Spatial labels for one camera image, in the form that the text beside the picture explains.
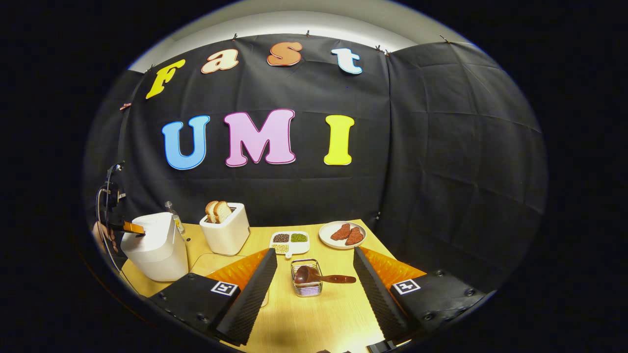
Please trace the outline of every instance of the glass bottle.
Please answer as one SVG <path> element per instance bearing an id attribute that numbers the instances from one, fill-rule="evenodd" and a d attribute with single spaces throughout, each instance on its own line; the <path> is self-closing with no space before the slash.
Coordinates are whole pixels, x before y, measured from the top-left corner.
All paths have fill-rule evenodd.
<path id="1" fill-rule="evenodd" d="M 166 201 L 165 206 L 166 209 L 168 209 L 168 212 L 172 214 L 172 218 L 175 220 L 176 227 L 179 229 L 179 234 L 185 233 L 185 228 L 183 228 L 183 224 L 181 223 L 179 214 L 172 208 L 172 202 Z"/>

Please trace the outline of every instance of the human hand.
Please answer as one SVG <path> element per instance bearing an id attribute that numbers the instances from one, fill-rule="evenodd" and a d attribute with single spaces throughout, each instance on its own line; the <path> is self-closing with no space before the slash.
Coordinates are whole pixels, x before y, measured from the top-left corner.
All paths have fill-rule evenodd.
<path id="1" fill-rule="evenodd" d="M 116 241 L 115 241 L 116 236 L 114 235 L 114 231 L 111 230 L 107 233 L 107 227 L 105 227 L 104 224 L 100 222 L 94 223 L 94 226 L 92 228 L 92 235 L 94 235 L 94 239 L 96 240 L 96 243 L 100 246 L 100 250 L 103 253 L 105 252 L 105 243 L 104 243 L 105 240 L 103 239 L 103 236 L 106 236 L 107 239 L 111 241 L 111 243 L 113 244 L 114 251 L 118 252 Z"/>

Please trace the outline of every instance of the white appliance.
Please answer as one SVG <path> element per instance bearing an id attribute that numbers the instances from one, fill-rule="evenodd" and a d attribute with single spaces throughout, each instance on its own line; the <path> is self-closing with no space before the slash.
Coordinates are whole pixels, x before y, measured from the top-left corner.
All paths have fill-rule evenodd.
<path id="1" fill-rule="evenodd" d="M 209 248 L 214 253 L 233 256 L 242 249 L 244 242 L 249 238 L 251 228 L 243 204 L 227 202 L 227 206 L 232 212 L 223 223 L 206 222 L 205 215 L 199 224 Z"/>
<path id="2" fill-rule="evenodd" d="M 185 243 L 170 212 L 133 220 L 144 227 L 143 237 L 124 233 L 120 247 L 129 260 L 153 281 L 176 281 L 188 273 Z"/>

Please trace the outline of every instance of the orange padding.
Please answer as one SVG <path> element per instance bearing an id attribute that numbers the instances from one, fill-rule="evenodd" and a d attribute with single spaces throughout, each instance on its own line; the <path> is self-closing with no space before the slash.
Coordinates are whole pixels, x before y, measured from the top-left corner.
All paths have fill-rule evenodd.
<path id="1" fill-rule="evenodd" d="M 233 283 L 238 285 L 240 290 L 243 291 L 268 250 L 269 249 L 266 248 L 258 253 L 248 255 L 244 259 L 238 260 L 216 272 L 208 274 L 207 278 Z"/>
<path id="2" fill-rule="evenodd" d="M 382 255 L 365 247 L 361 246 L 360 249 L 362 249 L 362 252 L 371 263 L 371 266 L 373 266 L 373 269 L 382 283 L 384 283 L 389 293 L 391 293 L 390 288 L 393 284 L 427 274 L 420 269 L 416 269 L 408 264 L 404 264 L 401 261 L 389 258 L 386 255 Z"/>

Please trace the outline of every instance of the beans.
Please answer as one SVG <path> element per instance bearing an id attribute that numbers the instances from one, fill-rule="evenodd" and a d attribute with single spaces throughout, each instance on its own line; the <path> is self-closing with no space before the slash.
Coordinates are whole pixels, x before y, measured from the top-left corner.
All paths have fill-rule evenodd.
<path id="1" fill-rule="evenodd" d="M 278 254 L 285 254 L 288 252 L 288 246 L 283 244 L 273 244 L 271 247 L 275 248 L 275 252 Z"/>
<path id="2" fill-rule="evenodd" d="M 288 242 L 289 236 L 287 234 L 277 234 L 273 238 L 273 242 Z"/>
<path id="3" fill-rule="evenodd" d="M 292 238 L 290 239 L 291 242 L 306 242 L 308 241 L 308 238 L 305 236 L 305 234 L 299 234 L 299 233 L 294 233 L 292 234 Z"/>

